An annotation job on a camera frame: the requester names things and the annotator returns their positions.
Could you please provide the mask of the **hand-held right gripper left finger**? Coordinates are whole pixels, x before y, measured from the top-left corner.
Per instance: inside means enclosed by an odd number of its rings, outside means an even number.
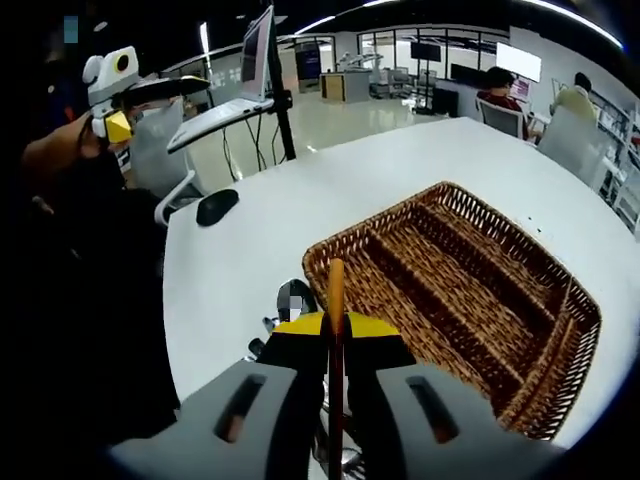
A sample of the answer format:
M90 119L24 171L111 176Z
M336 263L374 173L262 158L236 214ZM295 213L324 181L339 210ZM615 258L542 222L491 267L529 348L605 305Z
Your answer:
M326 367L322 313L280 324L256 361L190 395L173 425L112 447L117 478L307 478Z

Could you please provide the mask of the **person's left hand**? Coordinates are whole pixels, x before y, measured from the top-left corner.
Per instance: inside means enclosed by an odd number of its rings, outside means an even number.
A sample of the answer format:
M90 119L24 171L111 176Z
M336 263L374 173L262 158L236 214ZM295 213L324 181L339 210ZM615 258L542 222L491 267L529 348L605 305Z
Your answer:
M106 140L93 132L90 115L83 115L67 125L66 139L73 160L94 159L112 152L112 148Z

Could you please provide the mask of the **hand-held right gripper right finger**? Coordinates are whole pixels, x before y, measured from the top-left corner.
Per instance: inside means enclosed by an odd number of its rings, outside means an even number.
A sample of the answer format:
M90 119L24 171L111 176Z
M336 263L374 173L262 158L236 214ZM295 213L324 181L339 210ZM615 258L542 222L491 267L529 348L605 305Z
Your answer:
M348 405L369 479L548 479L564 455L504 427L490 401L417 361L383 320L344 320Z

